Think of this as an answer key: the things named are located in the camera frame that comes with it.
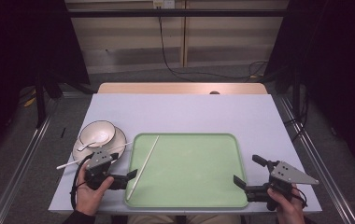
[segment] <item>black cable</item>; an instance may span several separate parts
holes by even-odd
[[[288,66],[281,66],[279,67],[276,71],[270,73],[270,74],[267,74],[266,76],[262,76],[259,80],[257,80],[258,83],[267,83],[267,82],[270,82],[270,81],[273,81],[277,78],[277,76],[283,72],[285,72],[287,69],[289,69]]]
[[[35,87],[33,87],[32,89],[30,89],[30,90],[29,90],[29,91],[27,91],[26,93],[24,93],[24,94],[20,95],[20,99],[21,99],[22,97],[24,97],[24,96],[28,95],[29,93],[33,92],[35,89],[36,89],[36,88],[35,88]]]
[[[248,79],[250,78],[250,75],[247,76],[247,77],[228,77],[228,76],[224,76],[224,75],[220,75],[220,74],[214,74],[214,73],[206,73],[206,72],[178,72],[178,71],[175,71],[173,69],[171,69],[168,65],[168,62],[166,60],[166,57],[165,57],[165,50],[164,50],[164,44],[163,44],[163,22],[162,22],[162,19],[161,17],[158,18],[158,21],[159,21],[159,24],[160,24],[160,34],[161,34],[161,44],[162,44],[162,49],[163,49],[163,62],[166,66],[166,68],[168,68],[168,70],[171,72],[171,74],[174,76],[174,77],[177,77],[177,78],[180,78],[180,79],[183,79],[183,80],[186,80],[186,81],[190,81],[190,82],[195,82],[194,80],[191,80],[189,78],[185,78],[185,77],[180,77],[178,75],[190,75],[190,74],[198,74],[198,75],[207,75],[207,76],[214,76],[214,77],[225,77],[225,78],[231,78],[231,79],[242,79],[242,78],[246,78],[247,81]]]
[[[26,104],[28,101],[35,99],[36,96],[37,96],[37,93],[32,94],[29,99],[18,102],[18,106]]]
[[[298,125],[298,128],[299,128],[299,132],[292,138],[292,142],[294,142],[294,140],[296,140],[296,138],[298,136],[300,136],[303,131],[305,130],[305,125],[306,125],[306,122],[307,122],[307,119],[308,119],[308,108],[309,108],[309,95],[308,93],[306,92],[305,93],[305,102],[303,103],[303,107],[302,107],[302,110],[300,112],[300,117],[304,118],[304,121],[302,122],[302,125],[300,127],[300,125]]]
[[[283,124],[285,125],[285,127],[287,127],[288,125],[293,124],[297,121],[298,121],[297,119],[290,119],[290,120],[283,121]]]
[[[253,66],[256,63],[261,63],[262,65],[260,65],[260,67],[254,73],[252,73],[251,66]],[[248,67],[249,76],[250,77],[255,76],[266,64],[268,64],[268,61],[258,61],[258,62],[251,63]]]
[[[302,197],[300,197],[300,196],[297,196],[297,195],[295,195],[295,194],[291,194],[291,196],[293,197],[293,198],[296,198],[296,199],[298,199],[298,200],[300,200],[301,202],[302,202],[302,204],[303,204],[303,208],[304,207],[307,207],[308,205],[306,204],[306,196],[305,196],[305,194],[300,190],[300,189],[298,189],[298,188],[293,188],[293,189],[297,189],[297,191],[299,191],[302,195],[303,195],[303,197],[304,198],[302,198]]]
[[[77,181],[78,181],[78,173],[81,170],[82,165],[85,163],[85,161],[89,160],[90,158],[92,158],[92,155],[88,155],[84,158],[84,160],[81,161],[81,163],[78,166],[78,169],[76,170],[76,174],[75,174],[75,178],[73,179],[73,186],[72,186],[72,190],[70,191],[70,202],[72,204],[73,209],[76,209],[76,193],[78,191],[78,187],[80,187],[81,185],[85,184],[86,182],[84,181],[83,183],[80,183],[78,185]]]

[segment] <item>table surface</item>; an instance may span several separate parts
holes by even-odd
[[[101,86],[99,92],[126,92],[127,89],[133,93],[95,94],[82,127],[95,120],[109,120],[125,132],[128,142],[140,133],[231,133],[237,139],[241,159],[247,172],[247,181],[251,186],[262,185],[269,176],[265,168],[251,160],[253,154],[271,161],[286,161],[299,170],[304,170],[274,101],[271,95],[266,94],[265,87],[261,84],[107,83]],[[209,95],[211,91],[218,91],[221,95]],[[131,152],[131,148],[128,147],[123,156],[113,164],[113,171],[116,174],[124,174],[128,171]],[[76,170],[76,165],[65,168],[51,202],[50,211],[58,213],[72,211],[69,191]],[[305,211],[321,211],[312,187],[299,185],[299,188],[308,199],[308,207]],[[250,203],[244,208],[234,209],[132,208],[125,204],[123,198],[123,190],[107,191],[99,213],[247,214],[268,212],[264,203]]]

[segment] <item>white table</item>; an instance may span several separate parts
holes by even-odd
[[[231,133],[240,147],[250,186],[262,185],[268,181],[269,176],[266,168],[251,160],[253,154],[271,161],[286,161],[299,170],[304,170],[274,101],[268,94],[95,94],[82,127],[102,119],[122,129],[128,142],[133,141],[140,133]],[[122,157],[113,164],[114,174],[127,173],[130,154],[131,147],[127,147]],[[72,212],[69,192],[76,170],[76,165],[65,168],[49,208],[51,212]],[[299,185],[298,188],[305,193],[308,200],[305,211],[321,211],[312,187]],[[127,206],[123,197],[123,190],[108,190],[99,207],[99,213],[183,215],[269,212],[265,203],[249,203],[239,209],[141,209]]]

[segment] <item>white stick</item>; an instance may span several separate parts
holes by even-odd
[[[132,144],[132,143],[133,143],[133,142],[130,142],[130,143],[121,145],[121,146],[119,146],[119,147],[125,147],[126,145],[130,145],[130,144]],[[71,161],[71,162],[69,162],[69,163],[67,163],[67,164],[58,166],[56,169],[57,169],[57,170],[61,170],[62,168],[66,167],[66,166],[69,166],[69,165],[74,164],[74,163],[77,163],[77,162],[81,162],[82,160]]]
[[[137,176],[137,179],[136,179],[136,181],[134,182],[134,185],[132,186],[131,191],[130,191],[129,194],[128,194],[127,201],[129,201],[129,200],[131,199],[131,196],[132,196],[132,194],[134,193],[134,190],[135,190],[135,188],[136,188],[136,184],[137,184],[137,182],[139,181],[140,176],[142,176],[143,170],[145,169],[146,164],[148,163],[148,160],[149,160],[149,158],[150,158],[150,156],[151,156],[151,153],[152,153],[152,151],[153,151],[155,145],[157,144],[157,141],[158,141],[158,138],[159,138],[159,137],[160,137],[160,135],[157,135],[157,138],[155,139],[154,145],[152,146],[151,151],[150,151],[148,157],[146,158],[145,163],[143,164],[142,169],[140,170],[139,175]]]

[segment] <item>wall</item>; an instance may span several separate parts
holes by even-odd
[[[65,0],[69,9],[150,9],[148,0]],[[176,8],[284,9],[289,1],[176,0]],[[73,18],[83,51],[158,49],[158,18]],[[282,18],[162,18],[163,42],[180,66],[268,60]]]

